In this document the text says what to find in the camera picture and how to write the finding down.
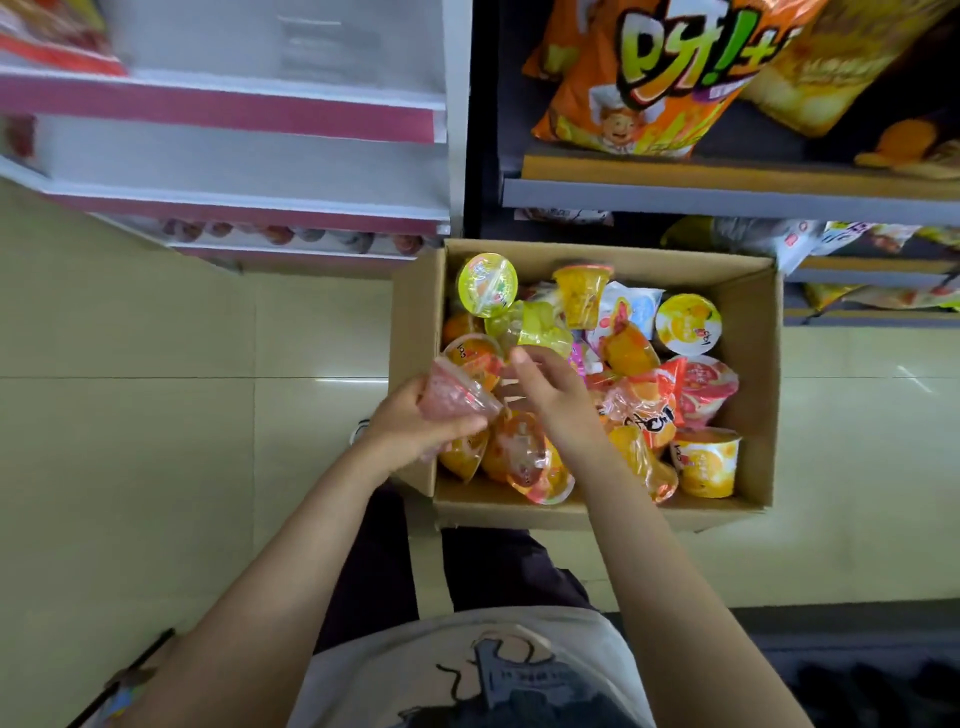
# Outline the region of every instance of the white t-shirt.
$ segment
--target white t-shirt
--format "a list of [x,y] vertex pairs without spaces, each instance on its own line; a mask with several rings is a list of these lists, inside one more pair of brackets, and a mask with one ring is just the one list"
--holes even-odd
[[288,728],[653,728],[630,648],[596,612],[509,607],[315,655]]

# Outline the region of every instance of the tile floor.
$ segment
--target tile floor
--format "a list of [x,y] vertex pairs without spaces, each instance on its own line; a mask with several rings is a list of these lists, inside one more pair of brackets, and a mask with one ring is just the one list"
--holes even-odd
[[[4,183],[0,216],[0,725],[57,726],[196,621],[383,397],[391,286],[238,277]],[[952,331],[785,332],[775,510],[683,536],[731,606],[960,596],[957,361]],[[589,534],[539,536],[615,608]]]

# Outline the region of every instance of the person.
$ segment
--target person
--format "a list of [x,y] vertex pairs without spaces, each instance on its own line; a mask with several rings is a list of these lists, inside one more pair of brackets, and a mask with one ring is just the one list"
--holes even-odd
[[514,349],[511,362],[518,382],[503,394],[538,414],[576,478],[626,642],[518,531],[445,529],[457,611],[417,620],[406,527],[374,512],[390,501],[377,487],[487,425],[426,421],[418,378],[377,407],[119,725],[809,728],[607,439],[581,379],[550,350]]

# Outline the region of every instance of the open cardboard box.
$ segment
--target open cardboard box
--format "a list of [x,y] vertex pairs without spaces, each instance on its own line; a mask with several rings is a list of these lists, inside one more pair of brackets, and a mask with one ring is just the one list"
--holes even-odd
[[[423,251],[394,273],[390,335],[390,390],[429,370],[440,353],[447,286],[464,261],[500,253],[521,283],[551,280],[561,265],[578,260],[609,263],[626,284],[702,293],[723,317],[723,333],[710,355],[740,376],[740,391],[714,424],[743,436],[733,497],[696,498],[678,492],[661,510],[677,530],[699,531],[762,513],[773,503],[774,459],[780,406],[780,328],[783,281],[769,258],[714,253],[610,248],[562,243],[447,240]],[[396,476],[432,497],[438,523],[497,528],[589,529],[587,508],[575,488],[554,506],[536,505],[479,471],[470,483],[430,463],[414,463]]]

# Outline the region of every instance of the yellow and white cup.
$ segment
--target yellow and white cup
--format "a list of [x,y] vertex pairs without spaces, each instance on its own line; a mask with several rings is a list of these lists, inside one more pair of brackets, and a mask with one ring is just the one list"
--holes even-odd
[[680,474],[680,489],[696,497],[733,495],[740,436],[731,429],[679,429],[670,457]]

